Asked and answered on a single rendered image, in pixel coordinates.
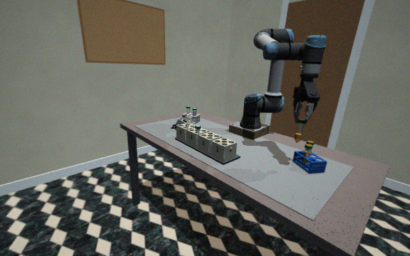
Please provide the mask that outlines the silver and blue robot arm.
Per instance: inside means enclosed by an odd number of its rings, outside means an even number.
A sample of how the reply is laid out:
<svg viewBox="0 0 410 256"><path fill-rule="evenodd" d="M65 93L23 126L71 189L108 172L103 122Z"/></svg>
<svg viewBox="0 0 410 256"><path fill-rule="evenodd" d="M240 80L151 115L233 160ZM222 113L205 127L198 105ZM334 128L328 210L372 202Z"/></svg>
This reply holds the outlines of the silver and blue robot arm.
<svg viewBox="0 0 410 256"><path fill-rule="evenodd" d="M280 89L285 60L302 60L305 64L300 66L300 73L304 75L320 73L326 40L326 36L308 36L305 43L294 43L293 31L285 28L267 28L255 35L253 41L255 47L263 49L265 60L271 60L268 91L264 96L261 94L245 96L241 127L260 129L260 112L279 113L283 109L284 97ZM304 80L302 87L307 101L319 101L320 94L315 81Z"/></svg>

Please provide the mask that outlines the white tube rack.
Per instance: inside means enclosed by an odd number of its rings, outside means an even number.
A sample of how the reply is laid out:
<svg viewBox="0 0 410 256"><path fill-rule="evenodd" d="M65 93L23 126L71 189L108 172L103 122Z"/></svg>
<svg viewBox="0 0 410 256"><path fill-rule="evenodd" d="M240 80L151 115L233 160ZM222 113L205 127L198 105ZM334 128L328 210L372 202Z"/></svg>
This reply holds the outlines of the white tube rack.
<svg viewBox="0 0 410 256"><path fill-rule="evenodd" d="M190 116L190 117L186 117L186 116ZM195 119L193 119L193 115L191 113L190 114L184 113L182 115L182 118L184 118L186 121L188 121L190 123L194 123L194 124L196 124L197 122L200 122L200 115L199 114L195 116Z"/></svg>

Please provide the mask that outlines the blue tube rack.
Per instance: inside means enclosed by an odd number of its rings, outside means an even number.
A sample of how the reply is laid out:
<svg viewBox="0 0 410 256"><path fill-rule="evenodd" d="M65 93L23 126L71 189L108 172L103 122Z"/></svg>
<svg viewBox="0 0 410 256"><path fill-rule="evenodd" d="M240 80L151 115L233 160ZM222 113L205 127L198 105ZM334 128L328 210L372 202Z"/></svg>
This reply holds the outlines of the blue tube rack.
<svg viewBox="0 0 410 256"><path fill-rule="evenodd" d="M310 158L306 158L303 155L304 155L304 151L295 151L293 162L309 174L318 174L318 173L325 172L327 162L324 159L320 158L319 156L315 155L312 152L310 154ZM312 157L311 155L316 156L316 157ZM303 163L303 158L309 162L306 164ZM321 159L322 161L318 161L317 159Z"/></svg>

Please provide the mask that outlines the grey bench mat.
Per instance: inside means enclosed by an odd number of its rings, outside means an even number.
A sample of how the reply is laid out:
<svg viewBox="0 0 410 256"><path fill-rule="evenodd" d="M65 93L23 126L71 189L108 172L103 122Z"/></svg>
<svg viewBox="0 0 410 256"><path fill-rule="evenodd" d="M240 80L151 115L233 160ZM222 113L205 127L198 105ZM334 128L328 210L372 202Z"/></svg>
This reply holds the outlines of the grey bench mat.
<svg viewBox="0 0 410 256"><path fill-rule="evenodd" d="M316 218L353 169L320 156L327 161L325 172L309 174L293 162L294 152L302 150L262 137L250 140L226 132L227 126L202 118L196 124L188 122L237 142L236 154L241 158L223 165L175 139L177 131L172 125L179 118L136 127L310 220Z"/></svg>

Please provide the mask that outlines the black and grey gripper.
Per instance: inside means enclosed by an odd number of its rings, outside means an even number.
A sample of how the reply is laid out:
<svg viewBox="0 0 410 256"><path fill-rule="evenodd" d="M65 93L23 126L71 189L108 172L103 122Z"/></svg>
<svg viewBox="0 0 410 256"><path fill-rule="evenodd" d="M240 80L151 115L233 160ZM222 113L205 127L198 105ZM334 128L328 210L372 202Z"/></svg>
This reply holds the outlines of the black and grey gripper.
<svg viewBox="0 0 410 256"><path fill-rule="evenodd" d="M301 102L307 101L305 97L305 93L302 87L302 83L304 80L306 81L313 81L313 78L318 78L318 75L304 75L300 74L301 81L300 81L300 86L295 87L294 89L294 94L293 94L293 106L294 106L294 118L295 118L295 123L297 124L298 122L298 116L300 114L300 109L302 108ZM297 91L297 92L296 92ZM308 122L310 116L314 112L315 108L317 107L317 102L307 102L307 107L305 108L305 113L306 113L306 118L305 118L305 124Z"/></svg>

